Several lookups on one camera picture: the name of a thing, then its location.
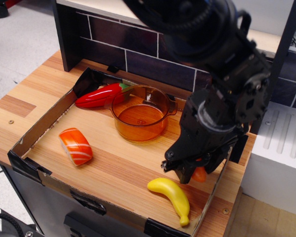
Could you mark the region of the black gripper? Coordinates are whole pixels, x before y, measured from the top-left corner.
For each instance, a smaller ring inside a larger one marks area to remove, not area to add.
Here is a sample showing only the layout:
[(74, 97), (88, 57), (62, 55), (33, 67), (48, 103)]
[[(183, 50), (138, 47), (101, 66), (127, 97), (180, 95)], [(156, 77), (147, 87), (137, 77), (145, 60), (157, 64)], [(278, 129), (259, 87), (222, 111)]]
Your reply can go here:
[(196, 167), (204, 166), (207, 174), (214, 172), (248, 131), (247, 123), (217, 124), (212, 112), (218, 117), (222, 104), (209, 90), (188, 97), (179, 122), (180, 136), (162, 162), (163, 170), (175, 171), (181, 184), (190, 182)]

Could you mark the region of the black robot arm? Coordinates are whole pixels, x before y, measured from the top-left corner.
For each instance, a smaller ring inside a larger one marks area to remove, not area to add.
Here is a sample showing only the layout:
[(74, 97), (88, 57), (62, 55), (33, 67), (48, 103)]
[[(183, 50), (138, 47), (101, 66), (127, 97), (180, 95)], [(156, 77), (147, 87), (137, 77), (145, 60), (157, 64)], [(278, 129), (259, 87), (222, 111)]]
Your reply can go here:
[(193, 92), (180, 119), (180, 136), (162, 168), (182, 184), (203, 167), (212, 173), (266, 111), (270, 65), (247, 38), (250, 15), (229, 0), (128, 0), (128, 8), (162, 33), (179, 63), (204, 70), (211, 87)]

